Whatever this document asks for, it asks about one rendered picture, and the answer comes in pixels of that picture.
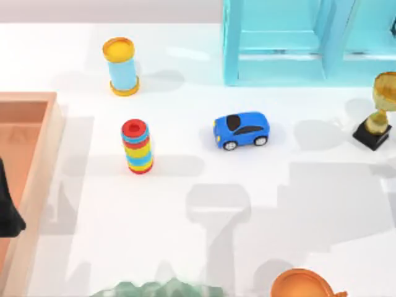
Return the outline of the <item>blue toy car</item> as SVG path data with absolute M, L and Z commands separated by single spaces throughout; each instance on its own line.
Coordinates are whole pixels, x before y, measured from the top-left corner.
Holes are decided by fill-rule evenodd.
M 229 114 L 213 122 L 213 134 L 218 148 L 232 151 L 244 145 L 265 145 L 270 125 L 265 115 L 258 111 Z

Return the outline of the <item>stack of coloured rings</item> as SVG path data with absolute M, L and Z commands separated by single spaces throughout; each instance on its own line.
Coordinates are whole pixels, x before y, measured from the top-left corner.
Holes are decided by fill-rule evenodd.
M 148 125 L 140 119 L 130 119 L 121 128 L 124 151 L 129 169 L 144 174 L 153 166 L 153 154 Z

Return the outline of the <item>blue and yellow can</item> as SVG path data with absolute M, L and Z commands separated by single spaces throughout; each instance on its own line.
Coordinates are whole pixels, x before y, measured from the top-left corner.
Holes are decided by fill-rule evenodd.
M 108 62 L 110 87 L 114 94 L 127 97 L 135 94 L 140 87 L 134 65 L 134 44 L 124 37 L 109 39 L 102 47 Z

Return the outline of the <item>light blue rack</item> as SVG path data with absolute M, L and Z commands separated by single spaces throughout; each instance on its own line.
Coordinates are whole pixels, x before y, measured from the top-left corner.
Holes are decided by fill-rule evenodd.
M 368 87 L 396 71 L 396 0 L 223 0 L 231 86 Z

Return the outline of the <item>green plant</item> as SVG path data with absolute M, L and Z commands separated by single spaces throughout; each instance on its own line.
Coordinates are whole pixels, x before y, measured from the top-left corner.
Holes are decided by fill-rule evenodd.
M 141 286 L 136 286 L 132 282 L 120 282 L 89 297 L 227 297 L 227 295 L 220 287 L 191 285 L 172 278 L 166 283 L 146 282 Z

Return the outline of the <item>orange round pot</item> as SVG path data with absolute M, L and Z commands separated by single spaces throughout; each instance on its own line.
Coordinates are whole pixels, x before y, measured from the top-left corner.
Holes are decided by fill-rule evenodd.
M 307 269 L 290 269 L 273 282 L 270 297 L 347 297 L 346 291 L 335 293 L 329 283 Z

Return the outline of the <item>shallow salmon-coloured box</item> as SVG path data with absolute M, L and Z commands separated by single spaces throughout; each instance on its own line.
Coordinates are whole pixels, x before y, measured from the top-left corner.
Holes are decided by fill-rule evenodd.
M 0 157 L 27 227 L 0 238 L 0 297 L 26 297 L 41 215 L 64 128 L 54 92 L 0 92 Z

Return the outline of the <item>gold trophy with black base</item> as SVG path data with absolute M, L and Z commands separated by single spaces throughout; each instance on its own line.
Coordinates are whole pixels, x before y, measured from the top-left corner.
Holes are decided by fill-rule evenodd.
M 376 151 L 388 139 L 392 128 L 387 112 L 396 111 L 396 72 L 382 72 L 374 79 L 372 98 L 376 111 L 358 126 L 353 137 Z

